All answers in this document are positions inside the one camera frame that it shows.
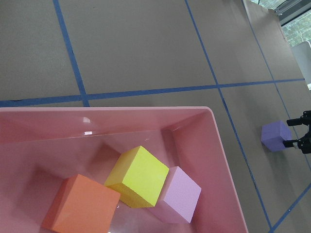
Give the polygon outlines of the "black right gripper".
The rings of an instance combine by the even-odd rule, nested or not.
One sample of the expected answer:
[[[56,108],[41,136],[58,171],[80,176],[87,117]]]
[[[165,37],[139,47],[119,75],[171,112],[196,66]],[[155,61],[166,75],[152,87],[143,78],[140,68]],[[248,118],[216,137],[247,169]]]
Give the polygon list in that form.
[[[303,154],[311,152],[311,111],[304,111],[300,118],[289,119],[286,121],[288,126],[305,125],[308,127],[306,134],[299,140],[284,140],[283,145],[286,148],[300,148]]]

